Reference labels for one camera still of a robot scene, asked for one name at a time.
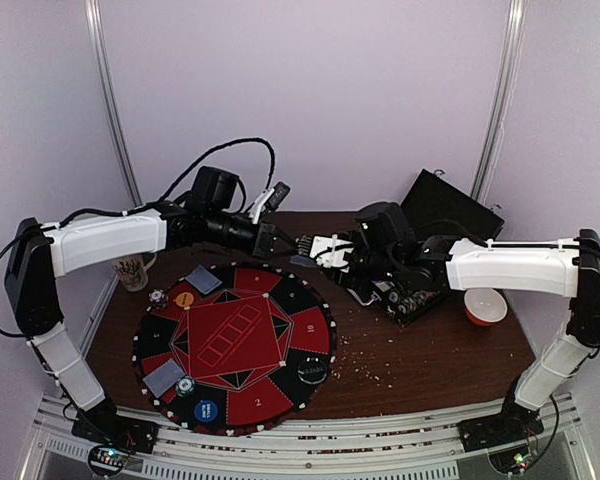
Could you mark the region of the orange big blind button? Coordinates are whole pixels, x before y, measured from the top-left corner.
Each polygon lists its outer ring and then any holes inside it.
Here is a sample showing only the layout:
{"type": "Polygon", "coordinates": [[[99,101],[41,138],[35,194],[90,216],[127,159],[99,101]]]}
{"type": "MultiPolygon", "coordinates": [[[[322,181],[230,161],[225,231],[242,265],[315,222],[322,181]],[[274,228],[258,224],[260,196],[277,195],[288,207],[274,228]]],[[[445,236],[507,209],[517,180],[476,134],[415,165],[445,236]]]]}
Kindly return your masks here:
{"type": "Polygon", "coordinates": [[[191,292],[182,292],[176,296],[174,302],[180,308],[189,308],[195,302],[195,296],[191,292]]]}

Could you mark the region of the white floral mug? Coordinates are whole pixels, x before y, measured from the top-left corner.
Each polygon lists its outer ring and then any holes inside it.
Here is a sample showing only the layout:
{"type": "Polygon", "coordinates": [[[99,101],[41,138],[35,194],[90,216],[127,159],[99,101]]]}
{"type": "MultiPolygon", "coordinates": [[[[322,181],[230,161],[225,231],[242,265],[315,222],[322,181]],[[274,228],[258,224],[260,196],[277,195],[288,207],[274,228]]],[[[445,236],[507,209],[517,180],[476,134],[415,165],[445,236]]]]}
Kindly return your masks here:
{"type": "Polygon", "coordinates": [[[157,260],[157,254],[133,254],[111,262],[119,283],[129,292],[139,292],[149,283],[148,270],[157,260]]]}

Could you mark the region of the blue small blind button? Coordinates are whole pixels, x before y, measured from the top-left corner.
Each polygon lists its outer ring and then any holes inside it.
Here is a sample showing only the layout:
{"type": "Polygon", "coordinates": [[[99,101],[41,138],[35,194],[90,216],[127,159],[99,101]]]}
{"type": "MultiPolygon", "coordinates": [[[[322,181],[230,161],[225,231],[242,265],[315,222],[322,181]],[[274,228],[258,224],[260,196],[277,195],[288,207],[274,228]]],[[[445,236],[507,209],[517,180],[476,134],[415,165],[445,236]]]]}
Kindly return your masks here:
{"type": "Polygon", "coordinates": [[[194,416],[200,423],[213,422],[218,414],[218,406],[212,400],[201,400],[194,408],[194,416]]]}

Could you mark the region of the black poker chip case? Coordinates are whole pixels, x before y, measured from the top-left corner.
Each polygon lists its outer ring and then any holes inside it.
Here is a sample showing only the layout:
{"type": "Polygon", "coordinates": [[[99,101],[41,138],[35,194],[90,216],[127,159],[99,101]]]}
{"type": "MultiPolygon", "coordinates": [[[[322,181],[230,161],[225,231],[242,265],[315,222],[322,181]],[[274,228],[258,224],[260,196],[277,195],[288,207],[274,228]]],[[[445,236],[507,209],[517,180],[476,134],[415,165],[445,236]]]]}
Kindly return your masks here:
{"type": "MultiPolygon", "coordinates": [[[[417,318],[419,319],[450,296],[450,290],[442,284],[443,262],[446,259],[444,251],[449,249],[453,242],[463,238],[482,242],[497,238],[504,227],[505,220],[440,176],[427,170],[419,173],[402,202],[396,204],[402,209],[416,239],[421,243],[420,262],[432,269],[435,287],[440,290],[435,303],[417,318]]],[[[342,234],[340,238],[354,243],[352,235],[357,230],[356,224],[354,230],[342,234]]],[[[361,303],[379,303],[385,313],[397,323],[396,312],[389,308],[385,297],[377,293],[363,297],[349,288],[351,279],[349,254],[345,255],[345,259],[348,261],[348,267],[337,269],[332,279],[347,289],[351,295],[356,296],[361,303]]]]}

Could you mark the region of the boxed card decks in case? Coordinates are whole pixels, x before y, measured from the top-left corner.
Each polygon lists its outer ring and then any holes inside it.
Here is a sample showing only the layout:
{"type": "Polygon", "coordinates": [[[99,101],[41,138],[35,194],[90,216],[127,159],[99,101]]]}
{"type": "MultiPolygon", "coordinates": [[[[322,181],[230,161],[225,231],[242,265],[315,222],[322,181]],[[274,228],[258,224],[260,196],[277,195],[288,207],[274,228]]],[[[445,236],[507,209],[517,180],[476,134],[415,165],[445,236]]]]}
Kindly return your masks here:
{"type": "Polygon", "coordinates": [[[395,288],[395,284],[390,281],[374,281],[375,288],[380,292],[388,292],[395,288]]]}

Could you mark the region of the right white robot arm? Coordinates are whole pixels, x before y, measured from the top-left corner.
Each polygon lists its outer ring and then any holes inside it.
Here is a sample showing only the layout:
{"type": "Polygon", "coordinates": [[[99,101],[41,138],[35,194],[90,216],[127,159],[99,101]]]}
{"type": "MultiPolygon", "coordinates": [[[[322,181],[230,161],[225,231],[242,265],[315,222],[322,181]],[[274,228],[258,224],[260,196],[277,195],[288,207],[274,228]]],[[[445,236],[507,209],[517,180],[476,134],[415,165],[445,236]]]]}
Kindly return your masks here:
{"type": "Polygon", "coordinates": [[[499,440],[515,440],[585,359],[600,350],[600,237],[583,229],[553,241],[483,240],[460,223],[432,221],[439,233],[418,240],[401,207],[370,204],[354,216],[346,254],[352,274],[391,279],[416,291],[511,290],[569,299],[569,317],[514,382],[513,404],[493,419],[499,440]]]}

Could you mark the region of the orange white bowl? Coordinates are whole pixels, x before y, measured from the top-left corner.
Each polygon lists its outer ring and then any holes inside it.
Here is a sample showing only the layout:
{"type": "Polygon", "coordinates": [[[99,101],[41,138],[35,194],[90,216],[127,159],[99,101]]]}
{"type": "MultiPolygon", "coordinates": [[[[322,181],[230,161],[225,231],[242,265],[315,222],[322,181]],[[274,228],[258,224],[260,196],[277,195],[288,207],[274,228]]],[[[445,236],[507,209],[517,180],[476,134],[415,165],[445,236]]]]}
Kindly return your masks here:
{"type": "Polygon", "coordinates": [[[465,313],[468,319],[481,327],[495,326],[508,313],[507,302],[494,289],[471,289],[464,294],[465,313]]]}

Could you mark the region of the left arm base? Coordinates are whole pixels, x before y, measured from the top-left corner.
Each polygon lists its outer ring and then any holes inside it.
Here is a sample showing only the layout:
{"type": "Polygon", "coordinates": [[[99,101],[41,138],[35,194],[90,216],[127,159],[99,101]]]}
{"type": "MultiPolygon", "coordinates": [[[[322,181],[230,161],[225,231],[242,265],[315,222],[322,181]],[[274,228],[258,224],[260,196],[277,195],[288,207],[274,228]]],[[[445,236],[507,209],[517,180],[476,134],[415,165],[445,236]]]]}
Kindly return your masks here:
{"type": "Polygon", "coordinates": [[[159,426],[154,422],[96,410],[79,410],[71,429],[76,437],[133,454],[151,454],[158,432],[159,426]]]}

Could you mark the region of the front right chip row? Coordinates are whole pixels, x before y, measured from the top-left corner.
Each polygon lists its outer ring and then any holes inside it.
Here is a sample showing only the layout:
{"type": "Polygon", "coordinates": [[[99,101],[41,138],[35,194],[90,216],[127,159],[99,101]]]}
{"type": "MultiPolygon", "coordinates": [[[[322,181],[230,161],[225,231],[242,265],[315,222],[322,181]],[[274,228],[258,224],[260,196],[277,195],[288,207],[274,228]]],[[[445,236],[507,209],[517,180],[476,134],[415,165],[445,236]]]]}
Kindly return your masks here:
{"type": "Polygon", "coordinates": [[[402,297],[396,304],[396,321],[406,325],[415,321],[435,303],[439,295],[435,292],[419,291],[402,297]]]}

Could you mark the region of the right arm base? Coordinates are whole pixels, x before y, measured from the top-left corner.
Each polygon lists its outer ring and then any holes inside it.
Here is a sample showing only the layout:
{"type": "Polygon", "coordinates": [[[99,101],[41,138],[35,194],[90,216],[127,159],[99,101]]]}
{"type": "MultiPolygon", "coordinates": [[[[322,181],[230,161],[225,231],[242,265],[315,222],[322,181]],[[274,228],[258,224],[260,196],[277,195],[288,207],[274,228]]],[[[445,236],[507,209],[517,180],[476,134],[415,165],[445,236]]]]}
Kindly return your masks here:
{"type": "Polygon", "coordinates": [[[457,424],[457,428],[465,452],[526,440],[529,434],[538,435],[545,430],[537,414],[529,416],[504,412],[463,420],[457,424]]]}

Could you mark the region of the poker chip stack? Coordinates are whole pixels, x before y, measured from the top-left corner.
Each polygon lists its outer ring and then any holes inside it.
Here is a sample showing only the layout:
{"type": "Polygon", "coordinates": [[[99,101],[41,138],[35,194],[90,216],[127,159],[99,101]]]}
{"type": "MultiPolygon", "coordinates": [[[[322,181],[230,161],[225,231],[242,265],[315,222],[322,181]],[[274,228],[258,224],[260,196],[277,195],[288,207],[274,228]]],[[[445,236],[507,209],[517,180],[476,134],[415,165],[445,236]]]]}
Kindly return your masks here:
{"type": "Polygon", "coordinates": [[[168,295],[162,289],[154,289],[148,294],[149,304],[152,309],[164,310],[168,306],[168,295]]]}
{"type": "Polygon", "coordinates": [[[191,395],[195,390],[195,381],[189,377],[184,376],[176,383],[176,394],[179,397],[187,397],[191,395]]]}

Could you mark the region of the aluminium frame post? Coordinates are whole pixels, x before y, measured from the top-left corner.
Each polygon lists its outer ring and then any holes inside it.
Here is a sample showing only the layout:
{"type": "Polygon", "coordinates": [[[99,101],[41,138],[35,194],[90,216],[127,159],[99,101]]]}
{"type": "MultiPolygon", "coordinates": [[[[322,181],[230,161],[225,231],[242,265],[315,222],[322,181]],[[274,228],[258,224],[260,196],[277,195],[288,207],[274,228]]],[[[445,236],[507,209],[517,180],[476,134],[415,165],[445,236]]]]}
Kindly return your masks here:
{"type": "Polygon", "coordinates": [[[98,0],[86,0],[84,6],[106,112],[106,121],[113,142],[115,156],[121,170],[123,184],[132,205],[139,207],[142,205],[142,197],[129,156],[116,99],[102,22],[101,2],[98,0]]]}
{"type": "Polygon", "coordinates": [[[527,2],[524,0],[511,0],[509,2],[491,112],[470,192],[470,196],[481,204],[484,204],[487,200],[495,175],[499,152],[504,139],[506,114],[514,96],[526,10],[527,2]]]}

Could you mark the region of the back right chip row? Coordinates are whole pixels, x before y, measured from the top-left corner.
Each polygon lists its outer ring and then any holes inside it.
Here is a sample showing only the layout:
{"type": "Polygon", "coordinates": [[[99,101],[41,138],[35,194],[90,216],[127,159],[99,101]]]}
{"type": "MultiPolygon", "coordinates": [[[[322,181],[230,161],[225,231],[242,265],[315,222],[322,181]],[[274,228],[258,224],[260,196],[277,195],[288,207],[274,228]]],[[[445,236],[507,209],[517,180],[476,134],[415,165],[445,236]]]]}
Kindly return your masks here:
{"type": "Polygon", "coordinates": [[[400,315],[411,315],[427,303],[427,295],[422,291],[390,291],[387,297],[389,308],[400,315]]]}

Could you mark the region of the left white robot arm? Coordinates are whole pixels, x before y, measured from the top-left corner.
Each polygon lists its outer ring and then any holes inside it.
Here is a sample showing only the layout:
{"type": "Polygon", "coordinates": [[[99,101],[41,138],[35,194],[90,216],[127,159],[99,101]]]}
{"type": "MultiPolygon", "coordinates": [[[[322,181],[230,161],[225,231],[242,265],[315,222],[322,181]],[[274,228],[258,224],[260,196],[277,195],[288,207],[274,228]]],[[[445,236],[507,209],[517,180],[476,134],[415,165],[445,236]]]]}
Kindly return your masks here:
{"type": "Polygon", "coordinates": [[[49,375],[87,412],[84,425],[101,443],[117,442],[124,424],[106,408],[105,389],[79,341],[89,329],[88,309],[113,279],[110,262],[196,243],[269,258],[283,235],[265,216],[279,208],[291,188],[279,181],[248,212],[239,213],[229,209],[239,183],[235,174],[203,167],[193,186],[175,200],[164,198],[128,211],[93,210],[57,222],[30,217],[17,226],[6,248],[4,274],[16,325],[49,375]]]}

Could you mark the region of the dealt playing card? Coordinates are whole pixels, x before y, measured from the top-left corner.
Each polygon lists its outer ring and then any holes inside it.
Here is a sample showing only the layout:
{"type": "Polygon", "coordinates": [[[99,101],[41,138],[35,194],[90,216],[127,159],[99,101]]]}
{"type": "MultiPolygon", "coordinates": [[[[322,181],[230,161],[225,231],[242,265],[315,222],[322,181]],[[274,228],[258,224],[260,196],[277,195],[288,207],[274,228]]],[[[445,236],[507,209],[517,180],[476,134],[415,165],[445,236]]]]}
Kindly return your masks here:
{"type": "Polygon", "coordinates": [[[208,295],[222,285],[219,278],[207,271],[194,272],[191,283],[202,295],[208,295]]]}
{"type": "Polygon", "coordinates": [[[204,266],[198,265],[189,273],[185,280],[202,295],[207,295],[218,288],[222,281],[204,266]]]}
{"type": "Polygon", "coordinates": [[[154,397],[161,397],[186,376],[185,371],[173,359],[146,375],[142,381],[154,397]]]}

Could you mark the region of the right aluminium frame post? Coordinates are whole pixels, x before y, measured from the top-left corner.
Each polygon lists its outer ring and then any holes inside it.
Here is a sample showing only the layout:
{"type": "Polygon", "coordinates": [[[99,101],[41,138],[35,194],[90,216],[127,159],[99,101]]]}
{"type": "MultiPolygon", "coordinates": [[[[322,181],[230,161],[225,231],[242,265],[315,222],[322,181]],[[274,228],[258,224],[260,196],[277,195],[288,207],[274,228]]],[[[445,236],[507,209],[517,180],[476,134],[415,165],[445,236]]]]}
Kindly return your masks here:
{"type": "Polygon", "coordinates": [[[527,2],[524,0],[511,0],[509,2],[491,112],[470,192],[470,196],[481,204],[484,204],[487,200],[495,175],[499,152],[504,139],[506,114],[514,96],[526,10],[527,2]]]}

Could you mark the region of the round red black poker mat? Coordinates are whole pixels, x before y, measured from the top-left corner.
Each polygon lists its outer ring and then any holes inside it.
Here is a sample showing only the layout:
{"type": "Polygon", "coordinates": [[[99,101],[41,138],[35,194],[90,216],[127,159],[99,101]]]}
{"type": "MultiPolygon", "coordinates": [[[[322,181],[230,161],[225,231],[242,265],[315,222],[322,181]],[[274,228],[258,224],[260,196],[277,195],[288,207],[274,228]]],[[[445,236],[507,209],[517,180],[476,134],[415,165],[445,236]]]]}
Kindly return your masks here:
{"type": "Polygon", "coordinates": [[[142,394],[165,418],[196,433],[242,436],[269,430],[306,409],[329,379],[337,348],[328,303],[305,280],[270,265],[207,268],[222,285],[202,295],[185,278],[167,291],[164,310],[149,307],[133,339],[131,362],[142,394]],[[174,300],[191,292],[195,302],[174,300]],[[306,357],[328,362],[329,376],[307,385],[297,376],[306,357]],[[187,397],[176,385],[154,397],[142,379],[173,359],[195,381],[187,397]],[[194,408],[214,401],[219,414],[200,423],[194,408]]]}

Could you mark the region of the left aluminium frame post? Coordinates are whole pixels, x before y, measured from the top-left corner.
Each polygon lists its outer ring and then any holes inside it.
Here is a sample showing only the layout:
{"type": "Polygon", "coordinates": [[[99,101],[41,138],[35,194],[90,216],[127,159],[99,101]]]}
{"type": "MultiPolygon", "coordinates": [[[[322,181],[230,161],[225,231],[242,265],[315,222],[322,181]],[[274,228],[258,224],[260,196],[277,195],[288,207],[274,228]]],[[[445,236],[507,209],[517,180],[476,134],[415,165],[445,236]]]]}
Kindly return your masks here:
{"type": "Polygon", "coordinates": [[[132,205],[139,207],[142,205],[142,197],[129,156],[116,99],[102,22],[101,2],[98,0],[86,0],[84,6],[106,112],[106,121],[113,142],[115,156],[121,170],[123,184],[132,205]]]}

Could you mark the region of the chip row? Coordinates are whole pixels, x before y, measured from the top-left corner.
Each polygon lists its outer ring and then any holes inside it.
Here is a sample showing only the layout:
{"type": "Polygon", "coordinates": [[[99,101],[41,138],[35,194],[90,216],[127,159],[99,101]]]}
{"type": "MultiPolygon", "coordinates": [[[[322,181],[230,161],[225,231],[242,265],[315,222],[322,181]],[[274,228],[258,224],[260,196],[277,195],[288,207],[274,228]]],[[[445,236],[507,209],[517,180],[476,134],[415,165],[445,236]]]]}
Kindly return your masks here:
{"type": "Polygon", "coordinates": [[[422,291],[390,291],[387,297],[389,308],[400,315],[411,315],[427,303],[427,295],[422,291]]]}
{"type": "Polygon", "coordinates": [[[402,297],[396,304],[396,321],[406,325],[415,321],[435,303],[439,295],[435,292],[419,291],[402,297]]]}

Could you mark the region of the clear dealer button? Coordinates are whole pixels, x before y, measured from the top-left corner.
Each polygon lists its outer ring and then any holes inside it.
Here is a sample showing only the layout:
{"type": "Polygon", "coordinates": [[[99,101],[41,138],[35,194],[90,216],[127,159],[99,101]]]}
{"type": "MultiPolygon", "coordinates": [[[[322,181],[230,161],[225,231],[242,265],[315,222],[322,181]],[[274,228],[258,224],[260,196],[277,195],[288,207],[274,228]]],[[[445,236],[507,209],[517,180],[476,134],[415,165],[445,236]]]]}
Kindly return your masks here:
{"type": "Polygon", "coordinates": [[[302,359],[297,367],[298,379],[307,385],[320,385],[329,376],[328,362],[323,358],[310,356],[302,359]]]}

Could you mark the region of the front aluminium rail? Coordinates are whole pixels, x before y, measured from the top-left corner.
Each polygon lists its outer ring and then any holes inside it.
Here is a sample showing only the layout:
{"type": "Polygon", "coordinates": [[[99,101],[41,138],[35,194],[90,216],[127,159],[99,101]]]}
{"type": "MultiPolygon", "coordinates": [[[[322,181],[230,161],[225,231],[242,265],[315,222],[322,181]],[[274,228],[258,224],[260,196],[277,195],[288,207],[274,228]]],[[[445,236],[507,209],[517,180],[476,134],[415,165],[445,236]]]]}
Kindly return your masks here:
{"type": "MultiPolygon", "coordinates": [[[[71,435],[64,400],[43,397],[16,479],[97,479],[87,465],[93,443],[71,435]]],[[[457,424],[496,413],[500,401],[421,413],[331,420],[291,420],[239,438],[182,430],[157,413],[120,408],[159,426],[152,454],[138,454],[112,479],[600,479],[571,395],[557,397],[559,427],[537,466],[501,474],[497,454],[514,447],[540,452],[554,428],[543,407],[546,431],[529,440],[468,452],[457,424]]]]}

